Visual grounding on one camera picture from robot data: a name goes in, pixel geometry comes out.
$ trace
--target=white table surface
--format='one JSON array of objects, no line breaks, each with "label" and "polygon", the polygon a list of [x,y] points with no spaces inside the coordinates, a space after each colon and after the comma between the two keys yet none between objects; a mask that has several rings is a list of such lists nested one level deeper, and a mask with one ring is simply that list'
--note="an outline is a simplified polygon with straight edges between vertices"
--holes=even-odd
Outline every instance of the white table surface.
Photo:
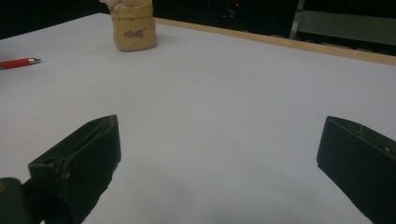
[{"label": "white table surface", "polygon": [[0,40],[0,176],[117,114],[122,161],[84,223],[370,223],[317,167],[327,116],[396,139],[396,67],[158,24],[120,52],[96,14]]}]

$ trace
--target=table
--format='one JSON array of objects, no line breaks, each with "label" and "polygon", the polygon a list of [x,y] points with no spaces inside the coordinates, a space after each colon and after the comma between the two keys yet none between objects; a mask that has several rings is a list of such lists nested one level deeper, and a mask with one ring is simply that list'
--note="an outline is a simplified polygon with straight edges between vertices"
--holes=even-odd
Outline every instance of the table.
[{"label": "table", "polygon": [[0,71],[0,176],[26,181],[117,114],[122,161],[84,223],[370,223],[316,156],[327,116],[396,139],[394,65],[158,22],[137,52],[116,49],[106,14],[0,40],[0,61],[44,61]]}]

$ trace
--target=dark background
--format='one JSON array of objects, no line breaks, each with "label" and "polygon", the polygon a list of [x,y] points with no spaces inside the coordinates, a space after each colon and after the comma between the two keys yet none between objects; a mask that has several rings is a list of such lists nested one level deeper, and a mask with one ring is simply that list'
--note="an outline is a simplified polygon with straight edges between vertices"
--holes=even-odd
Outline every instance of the dark background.
[{"label": "dark background", "polygon": [[[297,4],[298,0],[153,0],[155,17],[283,37],[289,37]],[[396,18],[395,0],[305,0],[304,9]],[[0,0],[0,39],[98,12],[108,13],[99,0]],[[301,34],[299,39],[394,51],[392,46],[328,36]]]}]

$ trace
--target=red marker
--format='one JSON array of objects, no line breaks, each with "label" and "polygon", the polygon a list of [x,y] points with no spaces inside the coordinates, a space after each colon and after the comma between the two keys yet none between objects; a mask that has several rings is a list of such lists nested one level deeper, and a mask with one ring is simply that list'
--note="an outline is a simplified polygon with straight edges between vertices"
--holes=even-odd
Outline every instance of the red marker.
[{"label": "red marker", "polygon": [[14,68],[14,67],[21,67],[21,66],[31,65],[31,64],[35,64],[35,63],[41,63],[41,59],[39,59],[39,58],[24,58],[24,59],[12,60],[12,61],[7,61],[7,62],[1,62],[0,70]]}]

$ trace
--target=beige paper bag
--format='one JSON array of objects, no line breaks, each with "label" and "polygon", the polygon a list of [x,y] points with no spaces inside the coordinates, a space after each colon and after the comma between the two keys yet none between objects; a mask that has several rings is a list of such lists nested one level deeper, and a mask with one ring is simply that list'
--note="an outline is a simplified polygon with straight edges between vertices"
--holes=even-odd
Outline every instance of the beige paper bag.
[{"label": "beige paper bag", "polygon": [[152,2],[137,6],[123,1],[123,6],[110,9],[113,39],[121,51],[150,49],[157,45]]}]

